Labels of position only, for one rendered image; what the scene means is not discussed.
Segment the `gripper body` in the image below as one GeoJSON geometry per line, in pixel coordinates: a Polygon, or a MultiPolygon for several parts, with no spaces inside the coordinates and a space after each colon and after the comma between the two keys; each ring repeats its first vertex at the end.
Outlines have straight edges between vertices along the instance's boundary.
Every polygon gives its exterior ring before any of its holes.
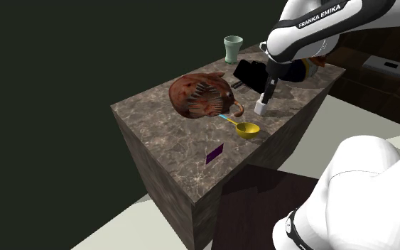
{"type": "Polygon", "coordinates": [[[279,63],[268,59],[266,64],[266,72],[268,73],[267,82],[271,82],[272,80],[277,81],[279,78],[283,77],[288,72],[291,63],[291,61],[279,63]]]}

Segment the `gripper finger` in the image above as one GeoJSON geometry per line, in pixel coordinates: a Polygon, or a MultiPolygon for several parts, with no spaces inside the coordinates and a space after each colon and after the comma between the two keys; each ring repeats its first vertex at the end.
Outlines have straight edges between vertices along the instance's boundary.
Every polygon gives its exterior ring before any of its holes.
{"type": "Polygon", "coordinates": [[[276,85],[278,83],[277,78],[268,77],[266,82],[265,91],[263,93],[263,97],[261,98],[262,104],[267,104],[269,100],[272,98],[274,90],[276,89],[276,85]]]}

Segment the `pale green cup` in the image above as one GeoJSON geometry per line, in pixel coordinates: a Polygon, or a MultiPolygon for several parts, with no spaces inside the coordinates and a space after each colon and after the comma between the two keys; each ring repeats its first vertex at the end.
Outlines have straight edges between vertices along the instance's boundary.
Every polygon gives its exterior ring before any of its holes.
{"type": "Polygon", "coordinates": [[[226,36],[224,38],[226,63],[233,64],[238,61],[237,57],[243,41],[244,39],[240,36],[226,36]]]}

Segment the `blue and orange figure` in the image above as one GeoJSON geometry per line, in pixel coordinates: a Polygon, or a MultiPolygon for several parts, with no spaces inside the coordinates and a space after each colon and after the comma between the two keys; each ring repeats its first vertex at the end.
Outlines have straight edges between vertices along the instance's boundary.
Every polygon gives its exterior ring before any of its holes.
{"type": "Polygon", "coordinates": [[[314,76],[320,67],[325,67],[325,62],[325,55],[294,60],[284,79],[289,82],[302,82],[314,76]]]}

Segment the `brown wooden cabinet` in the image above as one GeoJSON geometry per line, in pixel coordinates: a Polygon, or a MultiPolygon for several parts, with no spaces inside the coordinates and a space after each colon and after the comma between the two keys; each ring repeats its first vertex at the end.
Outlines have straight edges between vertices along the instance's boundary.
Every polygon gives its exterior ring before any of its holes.
{"type": "Polygon", "coordinates": [[[400,27],[342,34],[327,62],[345,72],[329,95],[400,124],[400,78],[364,68],[372,55],[400,62],[400,27]]]}

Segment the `white cube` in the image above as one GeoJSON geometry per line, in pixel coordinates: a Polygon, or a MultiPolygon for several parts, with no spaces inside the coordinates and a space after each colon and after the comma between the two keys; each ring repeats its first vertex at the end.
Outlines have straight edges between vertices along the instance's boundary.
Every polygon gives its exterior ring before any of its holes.
{"type": "Polygon", "coordinates": [[[267,104],[263,103],[261,99],[256,101],[254,112],[260,116],[263,116],[266,113],[267,104]]]}

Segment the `brown anglerfish figure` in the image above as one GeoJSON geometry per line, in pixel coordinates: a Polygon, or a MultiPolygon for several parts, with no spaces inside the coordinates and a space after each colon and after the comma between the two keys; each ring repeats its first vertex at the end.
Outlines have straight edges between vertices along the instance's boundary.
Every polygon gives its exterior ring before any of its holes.
{"type": "Polygon", "coordinates": [[[233,115],[240,117],[244,107],[235,99],[230,85],[222,78],[224,75],[224,72],[183,75],[169,87],[173,108],[185,118],[199,119],[228,114],[230,107],[236,105],[239,110],[233,115]]]}

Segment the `purple card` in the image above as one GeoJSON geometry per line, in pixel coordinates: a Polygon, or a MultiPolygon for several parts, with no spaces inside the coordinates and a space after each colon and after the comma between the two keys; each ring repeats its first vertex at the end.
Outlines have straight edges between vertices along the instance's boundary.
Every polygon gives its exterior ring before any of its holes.
{"type": "Polygon", "coordinates": [[[207,154],[206,156],[206,161],[205,164],[210,163],[213,161],[216,157],[218,157],[222,152],[223,152],[224,144],[220,144],[217,148],[212,150],[210,153],[207,154]]]}

